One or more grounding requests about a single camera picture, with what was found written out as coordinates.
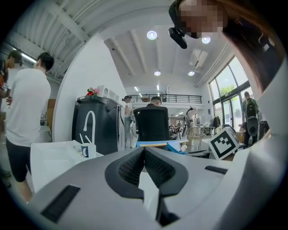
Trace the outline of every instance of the green shirt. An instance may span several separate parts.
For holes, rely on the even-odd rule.
[[[257,111],[259,111],[259,107],[258,107],[258,105],[257,105],[257,102],[256,102],[253,98],[251,98],[251,99],[252,99],[252,101],[255,103],[256,108],[257,108]],[[246,100],[244,100],[244,101],[242,102],[242,113],[245,113],[245,121],[247,121]]]

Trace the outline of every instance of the black railing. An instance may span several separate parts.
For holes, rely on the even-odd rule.
[[[196,103],[201,104],[202,96],[196,95],[179,95],[179,94],[144,94],[144,95],[130,95],[131,102],[150,102],[153,97],[160,97],[162,102],[181,102],[181,103]]]

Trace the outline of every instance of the black headset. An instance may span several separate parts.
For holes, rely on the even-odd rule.
[[[177,15],[177,5],[179,0],[176,0],[172,3],[172,5],[169,8],[169,15],[174,23],[174,27],[169,28],[168,32],[170,37],[182,48],[187,48],[187,42],[185,40],[185,34],[188,34],[192,38],[199,38],[197,36],[197,33],[187,33],[184,28],[181,26],[181,21],[179,15]]]

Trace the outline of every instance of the white faucet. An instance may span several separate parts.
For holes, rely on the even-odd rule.
[[[86,119],[85,119],[85,125],[84,125],[84,129],[83,131],[87,131],[87,120],[88,120],[88,117],[89,115],[92,114],[92,120],[93,120],[93,123],[92,123],[92,144],[94,145],[95,144],[95,113],[93,111],[89,111],[86,115]]]

